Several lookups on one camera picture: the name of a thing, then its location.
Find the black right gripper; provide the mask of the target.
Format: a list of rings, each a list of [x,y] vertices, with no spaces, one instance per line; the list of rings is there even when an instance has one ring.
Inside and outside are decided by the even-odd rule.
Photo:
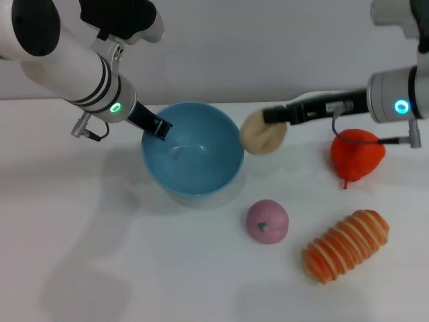
[[[290,125],[331,118],[339,111],[340,116],[368,113],[367,90],[317,94],[310,98],[297,98],[286,106],[277,105],[262,110],[265,124],[289,122]]]

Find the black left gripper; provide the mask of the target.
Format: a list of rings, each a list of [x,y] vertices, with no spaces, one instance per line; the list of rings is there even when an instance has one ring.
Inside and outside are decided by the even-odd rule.
[[[170,122],[164,119],[159,119],[155,113],[151,112],[140,102],[135,104],[133,111],[127,118],[127,122],[143,131],[148,131],[154,137],[163,141],[172,128],[172,124]]]

